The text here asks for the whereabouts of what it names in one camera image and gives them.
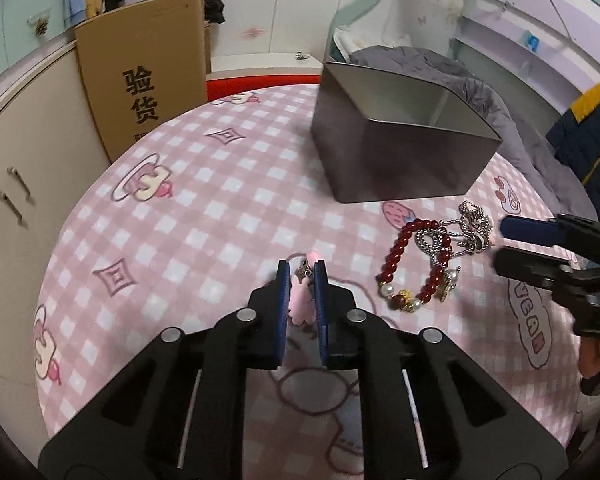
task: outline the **open gray container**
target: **open gray container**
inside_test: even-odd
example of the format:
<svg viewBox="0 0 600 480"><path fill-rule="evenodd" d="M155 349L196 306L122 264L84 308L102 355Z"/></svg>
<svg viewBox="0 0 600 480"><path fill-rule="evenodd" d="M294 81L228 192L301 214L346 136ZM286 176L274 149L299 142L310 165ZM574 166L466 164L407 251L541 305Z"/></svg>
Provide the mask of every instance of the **open gray container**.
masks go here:
<svg viewBox="0 0 600 480"><path fill-rule="evenodd" d="M324 66L311 133L338 202L465 194L502 140L436 83Z"/></svg>

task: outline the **blue gripper pad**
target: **blue gripper pad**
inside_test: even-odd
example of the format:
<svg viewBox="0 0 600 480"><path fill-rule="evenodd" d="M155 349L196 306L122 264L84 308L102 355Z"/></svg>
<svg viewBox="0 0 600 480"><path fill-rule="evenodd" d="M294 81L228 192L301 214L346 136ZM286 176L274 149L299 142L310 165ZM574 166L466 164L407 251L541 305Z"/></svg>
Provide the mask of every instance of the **blue gripper pad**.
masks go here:
<svg viewBox="0 0 600 480"><path fill-rule="evenodd" d="M289 275L289 264L280 260L278 272L276 273L276 286L278 288L278 310L277 323L275 327L276 357L282 362L286 346L286 320L289 316L289 294L291 291L291 276Z"/></svg>
<svg viewBox="0 0 600 480"><path fill-rule="evenodd" d="M324 261L320 260L314 265L314 298L315 319L318 325L318 347L322 365L327 365L328 358L328 321L327 309L330 305L329 280Z"/></svg>
<svg viewBox="0 0 600 480"><path fill-rule="evenodd" d="M509 240L544 247L562 245L564 242L564 233L555 222L544 222L519 216L505 216L500 222L500 233Z"/></svg>

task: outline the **chinese characters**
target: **chinese characters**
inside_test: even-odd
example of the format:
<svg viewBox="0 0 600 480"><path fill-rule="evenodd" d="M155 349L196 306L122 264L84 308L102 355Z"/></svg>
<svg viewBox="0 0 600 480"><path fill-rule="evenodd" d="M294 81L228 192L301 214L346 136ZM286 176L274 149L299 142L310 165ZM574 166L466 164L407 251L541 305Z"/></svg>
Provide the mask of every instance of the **chinese characters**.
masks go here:
<svg viewBox="0 0 600 480"><path fill-rule="evenodd" d="M151 86L151 71L143 65L138 65L136 70L126 70L122 75L125 77L126 92L133 96L155 89ZM131 107L136 112L136 123L142 124L149 119L157 120L157 106L158 102L151 96L136 98Z"/></svg>

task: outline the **tablecloth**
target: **tablecloth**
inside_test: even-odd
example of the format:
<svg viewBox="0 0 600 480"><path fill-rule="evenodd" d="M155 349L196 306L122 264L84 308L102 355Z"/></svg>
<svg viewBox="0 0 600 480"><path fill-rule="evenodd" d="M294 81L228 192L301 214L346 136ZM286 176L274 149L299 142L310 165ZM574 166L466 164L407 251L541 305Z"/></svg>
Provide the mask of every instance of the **tablecloth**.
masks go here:
<svg viewBox="0 0 600 480"><path fill-rule="evenodd" d="M374 279L397 230L416 216L458 218L464 199L496 223L506 214L545 219L549 210L497 154L465 197L337 203L310 137L316 92L262 89L191 110L141 139L85 193L59 235L36 313L49 434L163 328L213 326L272 278L279 259L294 269L317 250L360 308L410 332L439 327L567 442L577 338L547 293L496 276L491 251L453 260L462 265L456 290L413 314L390 310ZM498 233L494 240L504 243ZM410 244L395 282L419 290L428 273L428 257ZM358 408L355 372L320 368L314 327L290 327L283 367L248 374L244 477L359 475Z"/></svg>

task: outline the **silver screw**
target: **silver screw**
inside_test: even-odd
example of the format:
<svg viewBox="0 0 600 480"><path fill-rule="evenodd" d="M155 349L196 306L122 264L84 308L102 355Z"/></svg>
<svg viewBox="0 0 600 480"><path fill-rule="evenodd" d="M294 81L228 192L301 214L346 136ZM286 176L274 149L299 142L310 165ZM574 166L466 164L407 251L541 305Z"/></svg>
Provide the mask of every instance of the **silver screw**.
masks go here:
<svg viewBox="0 0 600 480"><path fill-rule="evenodd" d="M169 328L165 328L162 331L162 333L160 334L160 338L165 343L173 343L174 341L177 341L178 339L180 339L181 334L182 334L182 332L180 332L180 329L177 329L174 326L170 326Z"/></svg>
<svg viewBox="0 0 600 480"><path fill-rule="evenodd" d="M252 308L242 308L238 311L238 314L236 314L236 317L240 320L240 321L253 321L254 319L256 319L256 317L258 316L258 313L253 310Z"/></svg>
<svg viewBox="0 0 600 480"><path fill-rule="evenodd" d="M366 312L359 308L352 308L347 312L347 319L354 323L362 323L366 319Z"/></svg>
<svg viewBox="0 0 600 480"><path fill-rule="evenodd" d="M442 332L437 328L427 328L422 333L422 337L424 338L424 341L435 344L442 341Z"/></svg>

